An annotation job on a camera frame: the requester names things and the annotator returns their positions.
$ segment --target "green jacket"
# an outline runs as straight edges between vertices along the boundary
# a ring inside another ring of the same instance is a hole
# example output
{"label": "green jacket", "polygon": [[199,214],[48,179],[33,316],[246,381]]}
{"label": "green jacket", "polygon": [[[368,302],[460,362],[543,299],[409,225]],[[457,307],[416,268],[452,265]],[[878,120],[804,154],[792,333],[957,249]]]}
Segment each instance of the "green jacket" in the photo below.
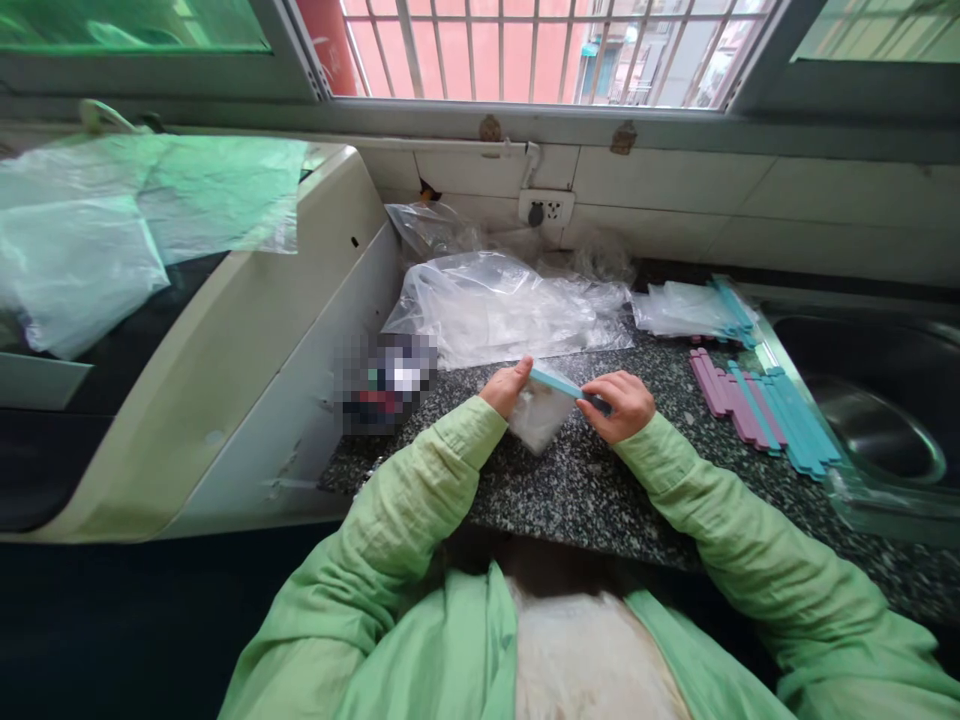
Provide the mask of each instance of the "green jacket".
{"label": "green jacket", "polygon": [[[517,617],[497,564],[482,576],[447,571],[410,607],[506,428],[475,397],[383,464],[280,590],[240,656],[221,718],[514,716]],[[736,475],[702,460],[665,418],[614,450],[694,537],[784,673],[774,696],[684,615],[632,593],[626,602],[694,720],[960,718],[960,683],[934,661],[933,636]]]}

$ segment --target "black speckled countertop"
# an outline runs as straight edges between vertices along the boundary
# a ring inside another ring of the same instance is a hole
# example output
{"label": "black speckled countertop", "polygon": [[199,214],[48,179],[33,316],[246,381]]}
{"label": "black speckled countertop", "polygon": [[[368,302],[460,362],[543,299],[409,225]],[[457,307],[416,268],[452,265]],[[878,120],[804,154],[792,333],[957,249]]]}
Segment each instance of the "black speckled countertop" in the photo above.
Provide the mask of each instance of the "black speckled countertop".
{"label": "black speckled countertop", "polygon": [[[650,388],[659,411],[702,457],[737,473],[759,497],[801,530],[861,567],[891,606],[920,622],[960,625],[960,553],[854,532],[841,522],[825,489],[737,437],[729,418],[707,410],[687,360],[689,341],[637,332],[629,350],[551,358],[572,380],[585,383],[624,369]],[[709,348],[715,362],[722,346]],[[439,373],[435,390],[392,437],[345,437],[320,481],[353,494],[377,457],[389,456],[418,432],[474,395],[501,365]],[[571,413],[554,442],[533,456],[509,432],[484,466],[468,522],[567,543],[613,555],[702,572],[690,538],[653,509],[627,467],[580,416]]]}

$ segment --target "stack of clips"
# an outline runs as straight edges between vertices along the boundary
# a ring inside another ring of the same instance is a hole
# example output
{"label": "stack of clips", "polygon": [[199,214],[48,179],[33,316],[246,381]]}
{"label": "stack of clips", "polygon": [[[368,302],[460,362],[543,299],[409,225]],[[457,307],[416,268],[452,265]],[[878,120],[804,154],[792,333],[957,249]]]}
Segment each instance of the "stack of clips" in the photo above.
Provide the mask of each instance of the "stack of clips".
{"label": "stack of clips", "polygon": [[783,372],[743,372],[733,360],[729,372],[714,367],[703,348],[690,351],[693,374],[715,417],[730,415],[745,443],[770,455],[786,453],[794,469],[815,480],[840,462],[840,453]]}

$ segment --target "pile of plastic bags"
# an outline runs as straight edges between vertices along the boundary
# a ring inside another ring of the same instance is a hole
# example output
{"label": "pile of plastic bags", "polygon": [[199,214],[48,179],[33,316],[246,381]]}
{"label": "pile of plastic bags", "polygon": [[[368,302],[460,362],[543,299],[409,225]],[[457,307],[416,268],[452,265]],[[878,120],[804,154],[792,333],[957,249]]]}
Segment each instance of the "pile of plastic bags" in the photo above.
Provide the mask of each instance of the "pile of plastic bags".
{"label": "pile of plastic bags", "polygon": [[707,335],[744,341],[756,313],[733,293],[714,285],[668,281],[634,293],[636,325],[659,337]]}
{"label": "pile of plastic bags", "polygon": [[0,162],[0,311],[30,348],[72,360],[153,293],[166,265],[296,252],[307,143],[71,138]]}
{"label": "pile of plastic bags", "polygon": [[542,252],[536,230],[485,233],[440,203],[387,211],[405,257],[420,262],[382,332],[431,336],[441,368],[633,347],[633,269],[619,245],[603,260],[595,244],[558,259]]}

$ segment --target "power socket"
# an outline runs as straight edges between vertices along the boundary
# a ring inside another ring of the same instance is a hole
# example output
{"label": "power socket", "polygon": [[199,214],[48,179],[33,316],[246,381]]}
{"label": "power socket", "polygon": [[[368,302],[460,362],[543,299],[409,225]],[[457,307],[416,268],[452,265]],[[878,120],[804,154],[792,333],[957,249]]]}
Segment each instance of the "power socket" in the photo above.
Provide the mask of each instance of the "power socket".
{"label": "power socket", "polygon": [[573,215],[576,193],[563,190],[521,190],[517,216],[523,222],[530,222],[530,209],[540,203],[543,208],[543,227],[566,227]]}

